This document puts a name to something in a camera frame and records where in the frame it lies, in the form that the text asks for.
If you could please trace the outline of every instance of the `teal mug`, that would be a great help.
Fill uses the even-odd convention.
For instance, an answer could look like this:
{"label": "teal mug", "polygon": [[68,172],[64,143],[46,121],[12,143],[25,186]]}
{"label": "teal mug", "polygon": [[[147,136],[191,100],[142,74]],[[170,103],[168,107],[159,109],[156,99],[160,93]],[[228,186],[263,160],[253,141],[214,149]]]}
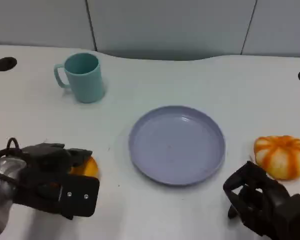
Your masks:
{"label": "teal mug", "polygon": [[[58,69],[64,68],[69,84],[64,84]],[[54,66],[54,76],[63,89],[71,88],[75,98],[82,103],[93,103],[105,94],[98,58],[90,53],[77,53],[68,57],[64,64]]]}

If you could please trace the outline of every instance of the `plate rim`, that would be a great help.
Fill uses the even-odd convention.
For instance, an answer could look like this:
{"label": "plate rim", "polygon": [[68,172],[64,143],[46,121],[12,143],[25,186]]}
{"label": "plate rim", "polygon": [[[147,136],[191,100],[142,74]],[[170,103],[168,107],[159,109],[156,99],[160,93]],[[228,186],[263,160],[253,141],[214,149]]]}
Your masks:
{"label": "plate rim", "polygon": [[[186,183],[173,183],[173,182],[169,182],[169,181],[162,181],[162,180],[158,180],[155,179],[154,177],[150,176],[149,174],[147,174],[146,172],[142,171],[139,166],[136,164],[136,161],[133,158],[133,154],[132,154],[132,144],[133,144],[133,139],[134,136],[136,136],[135,133],[138,132],[138,129],[140,129],[140,127],[138,127],[138,125],[140,125],[140,123],[144,122],[145,119],[147,119],[147,117],[149,115],[152,115],[155,112],[158,112],[162,109],[188,109],[191,111],[195,111],[198,112],[201,115],[204,115],[206,118],[209,118],[210,121],[212,121],[215,126],[217,127],[217,129],[219,130],[220,136],[222,138],[222,142],[223,142],[223,153],[221,155],[221,157],[219,158],[219,164],[212,170],[210,171],[207,175],[205,175],[203,178],[196,180],[196,181],[190,181],[190,182],[186,182]],[[166,106],[160,106],[157,108],[154,108],[148,112],[146,112],[144,115],[142,115],[141,117],[138,118],[138,120],[133,124],[132,129],[129,133],[129,137],[128,137],[128,149],[129,149],[129,156],[130,156],[130,161],[132,162],[132,164],[137,168],[138,171],[140,171],[144,176],[146,176],[147,178],[151,179],[152,181],[155,181],[157,183],[160,184],[164,184],[164,185],[169,185],[169,186],[189,186],[189,185],[194,185],[194,184],[198,184],[203,182],[204,180],[210,178],[211,176],[213,176],[222,166],[222,164],[225,162],[225,155],[226,155],[226,139],[225,139],[225,135],[223,133],[223,131],[221,130],[220,126],[216,123],[216,121],[214,121],[209,115],[207,115],[206,113],[197,110],[193,107],[189,107],[189,106],[184,106],[184,105],[166,105]]]}

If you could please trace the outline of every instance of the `white table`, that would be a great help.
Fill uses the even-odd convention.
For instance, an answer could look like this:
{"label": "white table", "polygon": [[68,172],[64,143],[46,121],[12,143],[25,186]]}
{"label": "white table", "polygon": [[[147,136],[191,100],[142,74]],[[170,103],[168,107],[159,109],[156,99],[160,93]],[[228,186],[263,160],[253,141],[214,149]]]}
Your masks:
{"label": "white table", "polygon": [[[248,159],[258,136],[300,137],[300,58],[221,56],[197,61],[96,54],[107,84],[102,101],[75,102],[58,87],[54,64],[80,49],[0,46],[18,64],[0,72],[0,149],[43,141],[92,150],[101,170],[95,213],[73,221],[14,205],[0,240],[255,240],[238,222],[222,185]],[[220,171],[185,188],[159,185],[131,164],[135,121],[154,108],[184,105],[211,116],[226,140]],[[300,193],[300,179],[284,183]]]}

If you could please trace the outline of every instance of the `small pumpkin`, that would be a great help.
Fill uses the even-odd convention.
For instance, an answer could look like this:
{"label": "small pumpkin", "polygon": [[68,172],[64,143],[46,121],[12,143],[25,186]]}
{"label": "small pumpkin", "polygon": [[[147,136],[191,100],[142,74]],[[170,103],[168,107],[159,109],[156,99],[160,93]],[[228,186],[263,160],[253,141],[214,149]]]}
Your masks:
{"label": "small pumpkin", "polygon": [[293,136],[262,136],[254,142],[256,163],[277,180],[300,176],[300,139]]}

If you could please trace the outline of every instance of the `plate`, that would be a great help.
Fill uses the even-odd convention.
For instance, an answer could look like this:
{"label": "plate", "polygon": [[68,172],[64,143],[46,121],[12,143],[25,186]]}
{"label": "plate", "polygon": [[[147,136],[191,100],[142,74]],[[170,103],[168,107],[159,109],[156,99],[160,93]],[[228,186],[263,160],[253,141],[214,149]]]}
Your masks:
{"label": "plate", "polygon": [[185,106],[164,106],[142,116],[129,135],[133,164],[168,185],[203,181],[222,165],[226,144],[219,126]]}

